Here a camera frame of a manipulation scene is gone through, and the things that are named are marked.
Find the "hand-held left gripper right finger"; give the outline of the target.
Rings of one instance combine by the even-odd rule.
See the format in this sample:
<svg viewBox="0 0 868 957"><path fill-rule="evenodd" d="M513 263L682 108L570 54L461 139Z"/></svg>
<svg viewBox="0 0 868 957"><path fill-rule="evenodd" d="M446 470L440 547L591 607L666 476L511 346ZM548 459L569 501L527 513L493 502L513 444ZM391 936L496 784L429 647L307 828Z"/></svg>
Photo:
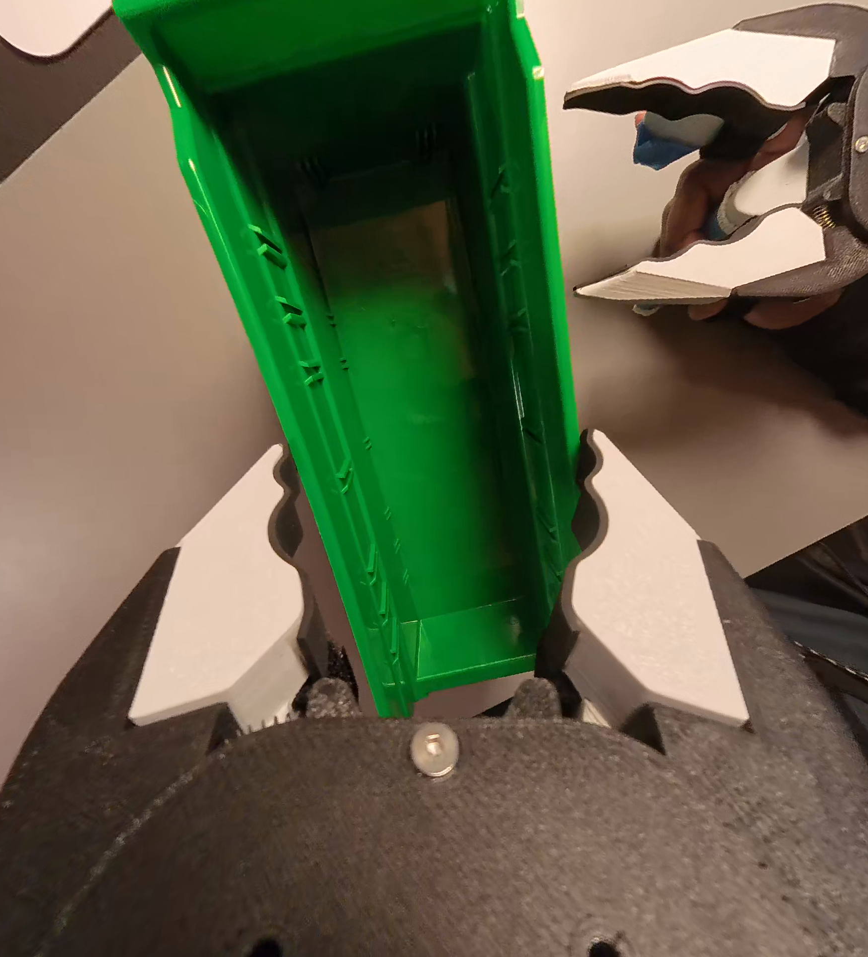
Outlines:
<svg viewBox="0 0 868 957"><path fill-rule="evenodd" d="M698 534L599 430L582 434L576 479L580 553L542 637L542 676L567 678L612 727L647 704L747 724Z"/></svg>

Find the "white and wood document stand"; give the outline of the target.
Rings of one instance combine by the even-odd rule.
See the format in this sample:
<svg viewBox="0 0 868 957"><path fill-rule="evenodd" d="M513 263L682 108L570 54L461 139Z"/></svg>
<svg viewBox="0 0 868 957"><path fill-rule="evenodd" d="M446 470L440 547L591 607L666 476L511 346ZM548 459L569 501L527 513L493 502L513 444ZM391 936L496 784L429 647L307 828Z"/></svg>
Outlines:
<svg viewBox="0 0 868 957"><path fill-rule="evenodd" d="M111 12L111 1L0 1L0 40L34 58L59 58Z"/></svg>

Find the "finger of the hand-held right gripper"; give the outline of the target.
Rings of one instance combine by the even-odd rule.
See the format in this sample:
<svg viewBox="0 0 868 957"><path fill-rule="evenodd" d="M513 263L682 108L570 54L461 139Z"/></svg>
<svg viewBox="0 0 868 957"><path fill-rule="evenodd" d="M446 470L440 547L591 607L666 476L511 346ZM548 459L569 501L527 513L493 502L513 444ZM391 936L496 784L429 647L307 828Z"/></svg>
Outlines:
<svg viewBox="0 0 868 957"><path fill-rule="evenodd" d="M751 157L830 76L832 38L721 30L578 80L566 111L643 114L649 140Z"/></svg>
<svg viewBox="0 0 868 957"><path fill-rule="evenodd" d="M699 240L672 256L643 259L575 287L574 295L644 308L721 302L751 283L823 262L825 236L838 225L828 211L784 205L725 240Z"/></svg>

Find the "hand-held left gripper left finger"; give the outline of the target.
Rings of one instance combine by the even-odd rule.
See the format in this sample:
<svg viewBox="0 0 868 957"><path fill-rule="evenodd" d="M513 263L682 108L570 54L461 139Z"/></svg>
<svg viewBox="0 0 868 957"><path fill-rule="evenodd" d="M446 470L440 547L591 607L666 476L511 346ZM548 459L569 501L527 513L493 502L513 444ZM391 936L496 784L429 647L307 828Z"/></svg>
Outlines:
<svg viewBox="0 0 868 957"><path fill-rule="evenodd" d="M310 671L300 572L271 543L287 501L271 446L180 540L129 708L137 726L225 704L242 732L283 724Z"/></svg>

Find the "green plastic bin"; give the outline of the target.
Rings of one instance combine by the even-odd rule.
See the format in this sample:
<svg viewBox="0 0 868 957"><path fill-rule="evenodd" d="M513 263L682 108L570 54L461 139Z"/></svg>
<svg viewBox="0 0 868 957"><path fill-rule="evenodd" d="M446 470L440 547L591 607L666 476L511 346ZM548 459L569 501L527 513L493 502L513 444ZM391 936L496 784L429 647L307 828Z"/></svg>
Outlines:
<svg viewBox="0 0 868 957"><path fill-rule="evenodd" d="M372 701L532 671L579 446L520 2L124 1Z"/></svg>

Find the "person's right hand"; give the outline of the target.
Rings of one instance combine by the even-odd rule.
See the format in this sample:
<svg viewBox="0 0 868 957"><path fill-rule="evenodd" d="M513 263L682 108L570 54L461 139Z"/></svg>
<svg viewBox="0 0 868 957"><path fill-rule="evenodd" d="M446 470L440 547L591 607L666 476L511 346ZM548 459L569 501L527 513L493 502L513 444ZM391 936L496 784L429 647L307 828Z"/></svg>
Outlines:
<svg viewBox="0 0 868 957"><path fill-rule="evenodd" d="M669 257L704 238L706 223L718 209L729 187L749 173L792 151L810 119L810 111L795 114L774 137L748 160L698 159L683 172L664 211L655 257ZM781 330L806 323L823 314L842 297L843 290L799 301L765 300L751 306L746 323L765 330Z"/></svg>

